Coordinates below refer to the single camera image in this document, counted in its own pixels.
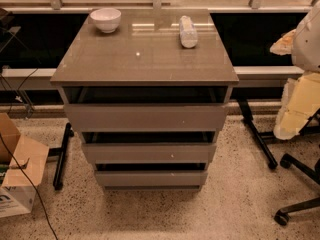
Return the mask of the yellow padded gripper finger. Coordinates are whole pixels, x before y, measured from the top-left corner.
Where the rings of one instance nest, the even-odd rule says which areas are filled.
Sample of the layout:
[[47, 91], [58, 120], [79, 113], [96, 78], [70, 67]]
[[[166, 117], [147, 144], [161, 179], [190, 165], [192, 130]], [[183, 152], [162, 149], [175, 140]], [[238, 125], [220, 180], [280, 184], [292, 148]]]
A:
[[280, 56], [290, 54], [292, 50], [295, 32], [296, 30], [293, 29], [283, 34], [280, 39], [278, 39], [275, 43], [272, 44], [272, 46], [270, 47], [270, 52]]
[[284, 85], [281, 108], [273, 133], [280, 140], [297, 136], [320, 109], [320, 74], [305, 72], [297, 80], [289, 78]]

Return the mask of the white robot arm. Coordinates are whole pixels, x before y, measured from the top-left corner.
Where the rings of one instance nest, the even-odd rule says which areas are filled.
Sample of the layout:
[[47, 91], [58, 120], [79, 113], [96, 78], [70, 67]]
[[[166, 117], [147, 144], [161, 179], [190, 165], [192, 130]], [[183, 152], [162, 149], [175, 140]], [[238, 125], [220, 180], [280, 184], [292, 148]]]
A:
[[278, 139], [289, 140], [320, 109], [320, 1], [295, 29], [272, 44], [270, 52], [290, 54], [292, 64], [303, 70], [297, 80], [287, 80], [273, 129]]

